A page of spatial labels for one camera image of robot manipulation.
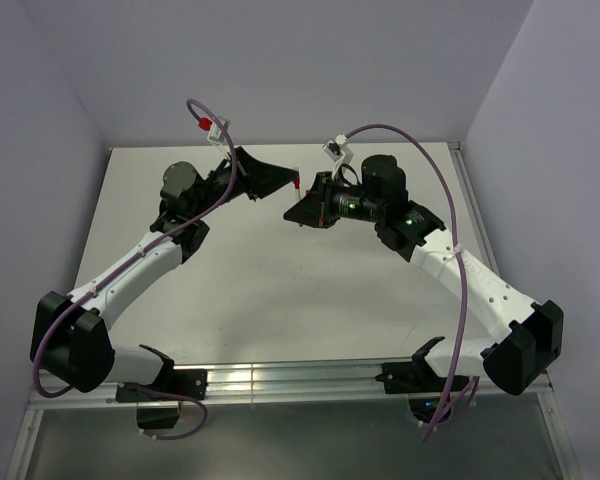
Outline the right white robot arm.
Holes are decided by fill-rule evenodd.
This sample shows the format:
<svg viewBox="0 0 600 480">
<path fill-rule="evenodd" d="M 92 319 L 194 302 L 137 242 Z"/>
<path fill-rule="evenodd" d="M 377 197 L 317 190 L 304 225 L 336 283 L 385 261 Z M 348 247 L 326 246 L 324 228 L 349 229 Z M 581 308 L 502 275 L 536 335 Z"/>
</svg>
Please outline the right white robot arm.
<svg viewBox="0 0 600 480">
<path fill-rule="evenodd" d="M 485 327 L 483 339 L 455 343 L 437 337 L 412 360 L 413 378 L 432 390 L 448 372 L 487 377 L 500 390 L 520 395 L 559 357 L 564 312 L 553 301 L 538 303 L 507 284 L 464 247 L 426 207 L 411 200 L 406 173 L 391 155 L 373 155 L 361 166 L 357 184 L 317 173 L 306 195 L 283 218 L 328 229 L 340 219 L 370 222 L 389 250 L 429 274 Z"/>
</svg>

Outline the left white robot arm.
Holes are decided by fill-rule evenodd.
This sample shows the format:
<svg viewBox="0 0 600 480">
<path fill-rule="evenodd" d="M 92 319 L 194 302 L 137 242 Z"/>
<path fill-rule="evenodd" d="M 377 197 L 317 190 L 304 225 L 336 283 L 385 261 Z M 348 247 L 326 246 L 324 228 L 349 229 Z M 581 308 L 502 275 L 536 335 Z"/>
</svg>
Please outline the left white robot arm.
<svg viewBox="0 0 600 480">
<path fill-rule="evenodd" d="M 87 284 L 40 299 L 30 350 L 37 392 L 60 395 L 42 386 L 40 374 L 47 371 L 82 393 L 118 382 L 152 399 L 172 394 L 174 360 L 148 345 L 116 347 L 110 330 L 147 289 L 199 250 L 209 232 L 206 215 L 242 195 L 262 200 L 297 177 L 296 170 L 259 161 L 241 147 L 206 176 L 188 162 L 170 165 L 162 177 L 159 214 L 133 249 Z"/>
</svg>

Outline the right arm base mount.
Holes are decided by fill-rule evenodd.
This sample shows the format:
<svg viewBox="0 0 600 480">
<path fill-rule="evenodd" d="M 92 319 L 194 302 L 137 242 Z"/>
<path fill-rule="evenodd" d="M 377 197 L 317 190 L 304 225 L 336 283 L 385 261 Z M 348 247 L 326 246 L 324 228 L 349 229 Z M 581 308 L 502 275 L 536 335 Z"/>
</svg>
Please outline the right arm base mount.
<svg viewBox="0 0 600 480">
<path fill-rule="evenodd" d="M 383 363 L 375 381 L 383 385 L 387 395 L 441 394 L 446 378 L 438 376 L 424 360 L 409 360 Z M 409 408 L 417 420 L 427 423 L 438 404 L 439 400 L 434 397 L 418 398 L 409 401 Z"/>
</svg>

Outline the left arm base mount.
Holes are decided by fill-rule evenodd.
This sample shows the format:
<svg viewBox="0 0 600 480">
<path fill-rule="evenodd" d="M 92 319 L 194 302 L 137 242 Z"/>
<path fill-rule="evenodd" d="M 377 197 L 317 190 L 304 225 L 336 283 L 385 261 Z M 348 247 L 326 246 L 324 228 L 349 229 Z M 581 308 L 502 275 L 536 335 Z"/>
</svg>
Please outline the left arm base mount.
<svg viewBox="0 0 600 480">
<path fill-rule="evenodd" d="M 150 385 L 120 383 L 114 399 L 136 405 L 136 424 L 143 435 L 161 441 L 180 440 L 198 433 L 207 423 L 209 412 L 203 403 L 207 380 L 206 369 L 174 369 Z M 189 431 L 173 433 L 185 404 L 195 405 L 200 418 Z"/>
</svg>

